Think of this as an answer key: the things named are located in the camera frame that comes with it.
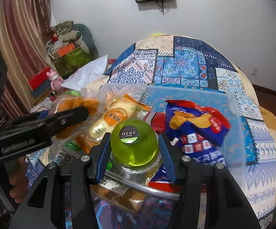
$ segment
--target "white wall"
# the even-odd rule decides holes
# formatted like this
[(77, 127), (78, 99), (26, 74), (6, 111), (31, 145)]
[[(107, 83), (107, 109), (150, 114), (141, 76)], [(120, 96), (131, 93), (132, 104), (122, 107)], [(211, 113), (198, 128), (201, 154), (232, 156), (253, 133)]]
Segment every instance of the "white wall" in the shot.
[[(51, 0), (57, 23), (73, 20), (91, 31), (99, 55), (117, 58), (152, 33), (201, 39), (239, 66), (253, 84), (276, 91), (275, 0), (174, 0), (163, 16), (155, 2)], [(252, 76), (257, 68), (257, 76)]]
[(57, 21), (56, 21), (56, 19), (55, 19), (55, 16), (54, 16), (54, 14), (52, 12), (51, 12), (51, 21), (50, 21), (50, 23), (51, 23), (52, 27), (54, 27), (55, 25), (58, 24)]

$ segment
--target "bed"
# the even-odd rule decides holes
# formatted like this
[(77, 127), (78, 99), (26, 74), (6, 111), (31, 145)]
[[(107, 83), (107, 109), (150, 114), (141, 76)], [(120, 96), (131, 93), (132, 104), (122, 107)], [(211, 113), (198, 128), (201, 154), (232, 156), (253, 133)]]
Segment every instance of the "bed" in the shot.
[(276, 117), (259, 106), (246, 75), (201, 40), (160, 35), (126, 49), (105, 73), (109, 83), (158, 85), (233, 93), (247, 153), (242, 188), (261, 228), (276, 212)]

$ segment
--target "white plastic bag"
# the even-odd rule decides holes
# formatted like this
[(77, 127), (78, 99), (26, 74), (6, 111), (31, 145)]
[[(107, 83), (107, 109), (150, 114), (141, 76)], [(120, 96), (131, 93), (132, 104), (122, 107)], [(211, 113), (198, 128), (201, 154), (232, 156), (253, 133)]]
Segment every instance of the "white plastic bag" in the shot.
[(105, 55), (79, 68), (61, 86), (80, 91), (86, 84), (99, 78), (104, 73), (107, 66), (107, 58), (108, 56)]

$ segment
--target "orange box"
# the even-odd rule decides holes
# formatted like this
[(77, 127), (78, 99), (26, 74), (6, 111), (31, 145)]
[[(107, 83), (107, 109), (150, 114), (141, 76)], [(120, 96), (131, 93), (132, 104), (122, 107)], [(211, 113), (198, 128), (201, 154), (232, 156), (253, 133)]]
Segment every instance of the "orange box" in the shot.
[(65, 56), (67, 53), (71, 52), (72, 50), (75, 49), (75, 45), (73, 43), (70, 43), (62, 48), (60, 48), (57, 53), (59, 55), (59, 58)]

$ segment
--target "orange label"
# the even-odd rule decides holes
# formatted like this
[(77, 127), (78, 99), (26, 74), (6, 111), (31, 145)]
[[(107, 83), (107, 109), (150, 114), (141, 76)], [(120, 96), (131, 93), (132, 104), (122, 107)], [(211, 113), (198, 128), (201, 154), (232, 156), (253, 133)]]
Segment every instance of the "orange label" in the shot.
[(104, 115), (104, 121), (109, 126), (116, 126), (119, 122), (127, 119), (127, 111), (123, 108), (113, 108), (106, 112)]

